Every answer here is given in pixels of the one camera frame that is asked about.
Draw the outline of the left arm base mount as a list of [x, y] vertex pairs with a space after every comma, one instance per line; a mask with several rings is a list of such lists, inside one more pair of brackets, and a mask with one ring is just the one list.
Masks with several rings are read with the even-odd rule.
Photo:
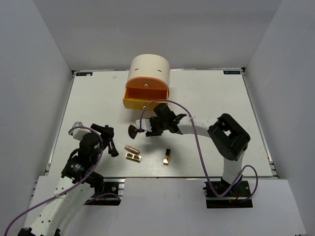
[[123, 198], [125, 178], [105, 178], [103, 189], [94, 194], [85, 205], [118, 206]]

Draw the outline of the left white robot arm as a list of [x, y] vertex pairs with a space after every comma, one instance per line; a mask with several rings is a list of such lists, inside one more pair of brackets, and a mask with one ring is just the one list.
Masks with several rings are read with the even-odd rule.
[[114, 129], [77, 122], [68, 133], [79, 147], [70, 154], [52, 197], [41, 203], [42, 212], [19, 231], [20, 236], [61, 236], [81, 207], [103, 193], [104, 177], [95, 169], [114, 138]]

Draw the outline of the black fan brush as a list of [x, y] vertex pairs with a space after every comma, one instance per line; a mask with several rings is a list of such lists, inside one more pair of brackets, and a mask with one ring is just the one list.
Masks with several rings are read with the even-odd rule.
[[138, 133], [146, 132], [145, 129], [142, 129], [140, 127], [137, 127], [135, 125], [129, 125], [128, 127], [128, 135], [130, 138], [135, 139]]

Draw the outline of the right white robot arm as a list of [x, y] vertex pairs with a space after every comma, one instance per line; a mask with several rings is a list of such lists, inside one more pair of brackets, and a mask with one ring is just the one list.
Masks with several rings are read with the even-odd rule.
[[[234, 196], [239, 192], [239, 182], [244, 171], [242, 168], [243, 156], [251, 138], [231, 115], [224, 113], [217, 119], [195, 119], [189, 111], [176, 115], [165, 103], [155, 106], [154, 113], [156, 114], [155, 117], [143, 118], [141, 115], [140, 120], [136, 121], [136, 126], [141, 132], [145, 132], [147, 137], [159, 136], [165, 130], [179, 135], [193, 134], [201, 165], [213, 194], [221, 198], [225, 195]], [[223, 157], [221, 177], [223, 193], [221, 194], [215, 191], [207, 174], [199, 136], [211, 138]]]

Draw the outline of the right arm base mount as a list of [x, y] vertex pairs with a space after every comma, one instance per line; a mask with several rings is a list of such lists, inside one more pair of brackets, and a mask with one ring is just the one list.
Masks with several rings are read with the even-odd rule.
[[218, 198], [211, 191], [207, 181], [204, 182], [203, 190], [205, 191], [206, 207], [208, 209], [253, 208], [252, 200], [247, 199], [251, 195], [248, 181], [241, 181], [222, 198]]

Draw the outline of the round beige orange organizer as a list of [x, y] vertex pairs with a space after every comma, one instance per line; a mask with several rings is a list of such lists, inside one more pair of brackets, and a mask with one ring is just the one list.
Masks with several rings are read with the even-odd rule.
[[160, 103], [166, 103], [170, 94], [170, 64], [159, 56], [142, 54], [136, 56], [130, 65], [123, 97], [126, 109], [153, 110]]

